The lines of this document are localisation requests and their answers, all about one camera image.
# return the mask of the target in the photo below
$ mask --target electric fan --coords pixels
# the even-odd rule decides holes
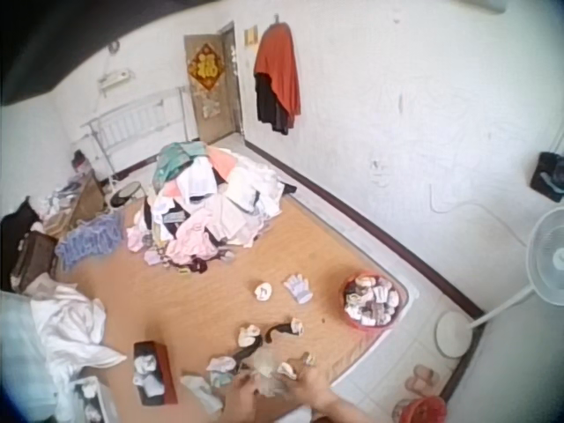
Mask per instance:
[[[435,340],[439,350],[451,358],[463,356],[470,348],[472,330],[529,296],[564,306],[564,207],[548,212],[535,225],[527,245],[529,284],[500,306],[469,323],[466,316],[448,312],[439,319]]]

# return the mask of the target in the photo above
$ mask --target person's hand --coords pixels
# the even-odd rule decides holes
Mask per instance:
[[[288,364],[296,372],[297,379],[293,381],[284,375],[275,375],[275,377],[286,385],[300,403],[321,412],[338,400],[338,396],[330,389],[321,370],[306,366],[303,360],[290,359]]]
[[[256,414],[258,381],[250,373],[239,373],[226,394],[221,423],[252,423]]]

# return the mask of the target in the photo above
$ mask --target wall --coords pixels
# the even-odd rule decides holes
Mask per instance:
[[[88,133],[88,129],[81,128],[81,125],[95,116],[148,94],[187,85],[183,37],[216,33],[229,22],[224,9],[224,4],[206,4],[157,20],[122,37],[119,40],[120,50],[115,56],[110,56],[104,48],[76,68],[50,94],[70,139],[76,142]],[[97,80],[102,74],[122,68],[132,70],[134,78],[109,90],[106,96],[100,94]],[[185,97],[184,106],[189,139],[193,139],[197,137],[197,127],[189,97]],[[112,153],[111,160],[115,169],[121,170],[156,154],[162,146],[183,139],[182,126],[175,125],[165,136],[156,134],[141,142],[124,145]],[[73,148],[83,149],[91,160],[101,158],[92,140],[75,143]],[[108,175],[103,160],[94,165],[99,176]]]
[[[533,296],[489,323],[449,401],[448,421],[562,421],[556,417],[564,411],[562,322],[564,308]]]
[[[454,0],[235,3],[248,141],[482,308],[527,283],[522,243],[555,206],[527,183],[564,132],[559,2],[512,0],[501,15]],[[243,44],[243,30],[262,33],[274,13],[292,28],[301,85],[287,137],[256,119],[256,53]]]
[[[71,144],[49,94],[2,108],[0,215],[26,196],[34,207],[74,174]]]

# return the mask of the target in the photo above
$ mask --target slipper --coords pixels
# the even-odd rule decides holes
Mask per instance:
[[[435,372],[432,368],[423,366],[422,364],[415,366],[413,374],[419,379],[423,379],[431,386],[435,386],[441,380],[441,377],[437,374],[437,372]]]
[[[415,395],[422,397],[431,397],[434,394],[433,387],[417,376],[408,377],[405,381],[405,388]]]

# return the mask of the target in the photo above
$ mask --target wooden floor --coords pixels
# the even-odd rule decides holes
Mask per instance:
[[[125,226],[140,205],[126,207]],[[283,200],[282,210],[252,249],[236,249],[230,264],[211,262],[202,275],[149,267],[142,253],[130,253],[123,244],[111,256],[85,260],[60,276],[101,299],[108,313],[104,343],[128,356],[116,367],[96,371],[112,390],[122,422],[204,421],[199,404],[179,383],[180,376],[204,375],[211,357],[235,352],[243,325],[253,323],[264,333],[273,324],[301,319],[304,336],[275,336],[271,349],[280,360],[313,353],[331,380],[380,336],[348,326],[339,303],[344,280],[358,271],[379,271],[374,263],[291,198]],[[310,281],[314,298],[306,305],[298,305],[282,285],[293,273]],[[253,294],[261,282],[273,286],[265,303]],[[400,293],[405,298],[405,291]],[[133,343],[150,339],[168,348],[178,405],[143,407],[139,402],[131,382]],[[273,421],[295,406],[284,398],[261,398],[257,421]]]

